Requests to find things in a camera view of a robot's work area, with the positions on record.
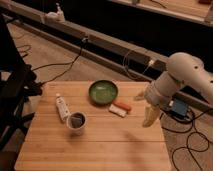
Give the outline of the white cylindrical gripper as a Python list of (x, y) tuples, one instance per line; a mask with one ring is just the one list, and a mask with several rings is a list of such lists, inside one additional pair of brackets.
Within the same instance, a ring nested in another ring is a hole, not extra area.
[(159, 108), (167, 108), (172, 97), (183, 88), (183, 85), (173, 78), (168, 72), (163, 72), (156, 80), (152, 81), (145, 92), (139, 92), (133, 99), (146, 101), (153, 105), (145, 108), (143, 127), (150, 127), (159, 117)]

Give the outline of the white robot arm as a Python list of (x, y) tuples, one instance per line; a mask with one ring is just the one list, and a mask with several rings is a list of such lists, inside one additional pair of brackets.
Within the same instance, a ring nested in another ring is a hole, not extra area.
[(177, 52), (168, 57), (166, 70), (153, 80), (137, 100), (145, 100), (144, 128), (150, 127), (159, 118), (161, 111), (168, 111), (174, 95), (189, 86), (213, 106), (213, 74), (204, 69), (204, 63), (191, 54)]

